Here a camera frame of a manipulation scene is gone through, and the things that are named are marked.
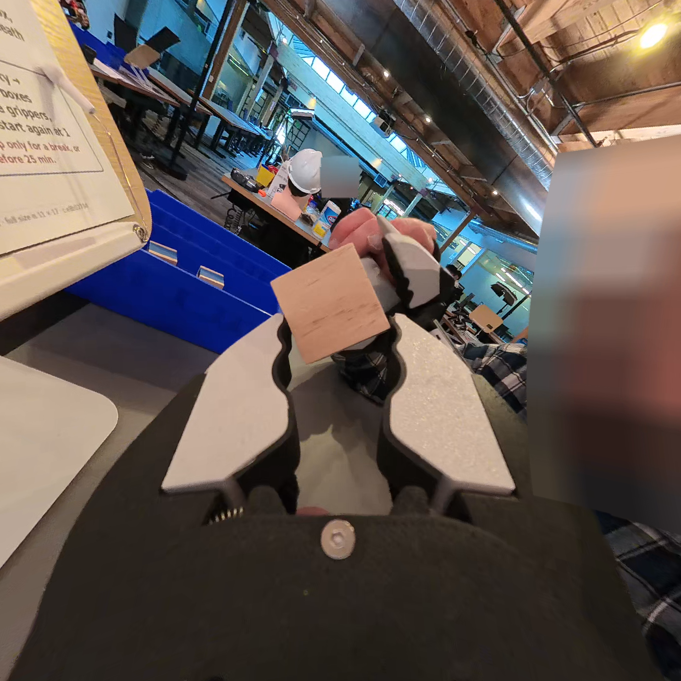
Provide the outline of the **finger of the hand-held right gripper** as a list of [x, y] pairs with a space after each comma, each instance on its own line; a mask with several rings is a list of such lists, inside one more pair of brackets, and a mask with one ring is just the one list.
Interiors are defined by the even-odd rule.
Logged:
[[404, 308], [416, 310], [438, 299], [442, 268], [436, 257], [435, 228], [411, 217], [389, 222], [379, 216], [377, 223], [377, 262]]
[[[366, 273], [372, 285], [373, 291], [381, 303], [381, 307], [386, 314], [386, 317], [390, 318], [395, 311], [400, 311], [402, 306], [402, 302], [396, 292], [396, 289], [394, 288], [394, 285], [390, 283], [387, 276], [382, 273], [379, 265], [374, 260], [368, 257], [362, 258], [361, 263], [364, 268], [364, 272]], [[366, 351], [386, 332], [387, 330], [384, 330], [380, 334], [375, 334], [353, 345], [339, 349], [332, 355], [349, 355], [359, 351]]]

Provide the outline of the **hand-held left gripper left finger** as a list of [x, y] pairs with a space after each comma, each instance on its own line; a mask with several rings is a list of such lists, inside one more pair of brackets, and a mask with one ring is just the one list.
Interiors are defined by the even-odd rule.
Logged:
[[287, 511], [295, 511], [291, 349], [292, 333], [277, 313], [216, 359], [161, 484], [164, 492], [219, 492], [230, 506], [240, 506], [252, 489], [269, 486]]

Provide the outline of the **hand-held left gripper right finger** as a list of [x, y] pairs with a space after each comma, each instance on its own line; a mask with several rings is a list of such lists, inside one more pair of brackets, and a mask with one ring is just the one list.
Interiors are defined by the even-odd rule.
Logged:
[[433, 512], [455, 496], [515, 493], [498, 439], [467, 365], [402, 313], [391, 320], [387, 396], [377, 464], [393, 498], [415, 486]]

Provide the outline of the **person's right hand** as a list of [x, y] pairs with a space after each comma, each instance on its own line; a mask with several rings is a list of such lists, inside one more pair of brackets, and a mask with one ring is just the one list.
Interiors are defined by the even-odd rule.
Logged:
[[[413, 217], [397, 217], [391, 224], [401, 234], [413, 238], [434, 255], [437, 245], [434, 226]], [[336, 250], [352, 244], [360, 258], [371, 256], [377, 259], [383, 252], [382, 238], [378, 216], [368, 208], [361, 208], [336, 221], [328, 247]]]

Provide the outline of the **wooden chair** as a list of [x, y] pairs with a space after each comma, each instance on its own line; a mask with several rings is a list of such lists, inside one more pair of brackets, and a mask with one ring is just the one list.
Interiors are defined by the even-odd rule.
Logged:
[[485, 334], [492, 339], [494, 343], [504, 343], [504, 340], [498, 336], [497, 330], [503, 325], [503, 320], [494, 312], [492, 312], [486, 305], [478, 305], [468, 314], [469, 320], [475, 324], [482, 334]]

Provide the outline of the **white wipes canister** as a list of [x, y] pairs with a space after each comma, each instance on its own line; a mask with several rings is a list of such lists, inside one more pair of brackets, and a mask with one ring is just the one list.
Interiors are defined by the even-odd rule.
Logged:
[[312, 233], [319, 240], [323, 240], [334, 227], [341, 213], [342, 210], [336, 203], [332, 200], [327, 201], [312, 226]]

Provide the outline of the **white hard hat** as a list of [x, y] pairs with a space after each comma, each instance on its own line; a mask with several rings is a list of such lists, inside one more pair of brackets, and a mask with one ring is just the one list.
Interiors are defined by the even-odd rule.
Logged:
[[323, 154], [316, 149], [302, 149], [290, 159], [288, 181], [301, 195], [321, 191], [321, 162]]

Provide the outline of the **wooden work table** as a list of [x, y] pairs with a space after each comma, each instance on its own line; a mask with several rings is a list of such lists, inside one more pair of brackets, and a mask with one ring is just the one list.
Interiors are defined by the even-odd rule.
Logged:
[[322, 253], [328, 253], [331, 249], [328, 246], [330, 234], [322, 238], [318, 238], [312, 232], [312, 227], [307, 225], [298, 218], [296, 221], [291, 220], [284, 213], [273, 208], [271, 201], [267, 197], [262, 197], [258, 192], [250, 192], [247, 188], [236, 183], [230, 175], [222, 175], [221, 182], [223, 183], [224, 198], [241, 210], [256, 210], [268, 215], [273, 221], [279, 222], [286, 228], [305, 239], [313, 247], [317, 248]]

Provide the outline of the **blue plastic bin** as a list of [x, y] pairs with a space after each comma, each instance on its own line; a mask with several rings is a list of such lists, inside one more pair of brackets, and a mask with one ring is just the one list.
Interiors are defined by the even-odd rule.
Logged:
[[[165, 192], [146, 193], [150, 240], [175, 249], [177, 266], [145, 246], [65, 292], [218, 354], [280, 311], [270, 284], [290, 267]], [[200, 266], [222, 273], [224, 290], [198, 279]]]

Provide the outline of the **long wooden table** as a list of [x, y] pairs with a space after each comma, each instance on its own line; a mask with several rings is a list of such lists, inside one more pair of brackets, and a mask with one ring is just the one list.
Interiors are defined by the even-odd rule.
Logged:
[[[171, 147], [171, 143], [177, 139], [180, 132], [181, 122], [189, 113], [192, 104], [191, 93], [181, 89], [173, 81], [151, 67], [146, 75], [136, 76], [129, 69], [121, 67], [119, 70], [114, 70], [95, 59], [93, 64], [90, 65], [90, 70], [98, 79], [169, 106], [172, 109], [172, 114], [166, 126], [164, 145], [167, 148]], [[194, 113], [190, 115], [189, 120], [192, 121], [195, 117], [198, 117], [200, 122], [192, 139], [192, 145], [196, 149], [199, 149], [212, 117], [218, 120], [217, 128], [210, 141], [210, 148], [213, 151], [217, 151], [222, 140], [228, 140], [227, 148], [234, 145], [234, 138], [260, 140], [262, 145], [267, 145], [272, 140], [271, 131], [245, 121], [227, 108], [203, 97], [198, 98]]]

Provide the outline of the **person's plaid shirt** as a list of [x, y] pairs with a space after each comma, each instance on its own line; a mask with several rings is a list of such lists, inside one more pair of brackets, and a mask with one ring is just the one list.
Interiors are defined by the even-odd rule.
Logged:
[[666, 680], [680, 679], [680, 535], [594, 513]]

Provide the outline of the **ceiling lamp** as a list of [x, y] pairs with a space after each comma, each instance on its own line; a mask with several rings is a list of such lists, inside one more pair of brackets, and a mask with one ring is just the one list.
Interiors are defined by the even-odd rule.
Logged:
[[650, 50], [663, 41], [669, 32], [671, 21], [667, 19], [657, 19], [645, 24], [637, 33], [637, 48], [639, 50]]

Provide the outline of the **instruction sheet in clear stand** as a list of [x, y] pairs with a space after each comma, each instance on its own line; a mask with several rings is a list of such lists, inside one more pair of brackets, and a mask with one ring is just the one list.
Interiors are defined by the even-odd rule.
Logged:
[[142, 249], [149, 201], [61, 9], [1, 2], [1, 320]]

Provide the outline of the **metal ventilation duct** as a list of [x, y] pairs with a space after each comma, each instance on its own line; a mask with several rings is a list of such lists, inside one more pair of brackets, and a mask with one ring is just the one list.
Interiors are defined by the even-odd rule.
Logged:
[[395, 1], [396, 7], [442, 61], [445, 70], [481, 108], [515, 154], [548, 190], [558, 153], [526, 99], [515, 92], [476, 32], [450, 1]]

